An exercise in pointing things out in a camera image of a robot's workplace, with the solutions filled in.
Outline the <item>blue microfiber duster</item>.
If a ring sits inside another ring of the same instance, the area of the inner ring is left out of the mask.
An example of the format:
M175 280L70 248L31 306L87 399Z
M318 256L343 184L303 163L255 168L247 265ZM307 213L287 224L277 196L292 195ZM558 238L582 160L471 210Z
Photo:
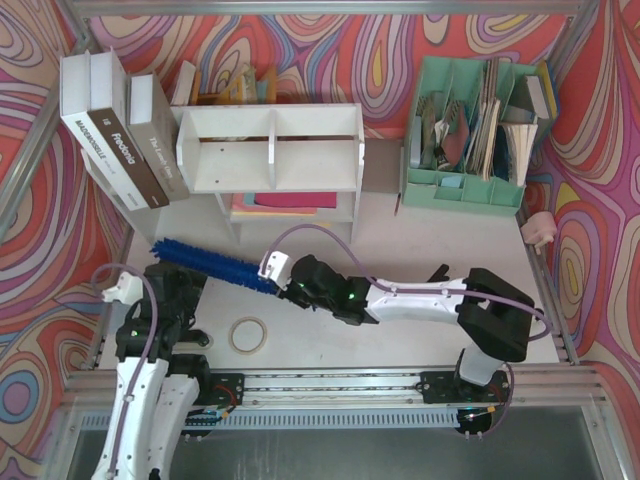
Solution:
M258 264L169 238L156 241L151 252L160 260L196 270L209 277L267 295L277 294L278 288L258 275Z

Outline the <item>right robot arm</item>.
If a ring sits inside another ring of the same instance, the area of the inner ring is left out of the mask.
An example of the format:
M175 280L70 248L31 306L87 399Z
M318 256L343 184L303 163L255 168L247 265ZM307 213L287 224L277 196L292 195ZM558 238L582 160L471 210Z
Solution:
M462 279L397 283L345 277L311 254L294 261L276 251L261 276L275 283L279 297L351 326L411 320L461 328L471 344L460 353L455 375L467 384L484 387L504 364L527 357L535 303L484 268Z

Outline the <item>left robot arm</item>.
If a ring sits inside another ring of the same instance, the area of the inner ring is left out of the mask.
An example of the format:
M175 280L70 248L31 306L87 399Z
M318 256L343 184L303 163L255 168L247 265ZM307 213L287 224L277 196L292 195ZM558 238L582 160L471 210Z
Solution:
M116 332L116 392L96 479L166 479L188 414L212 385L202 354L177 353L195 320L206 275L160 262L119 270L102 301L128 306Z

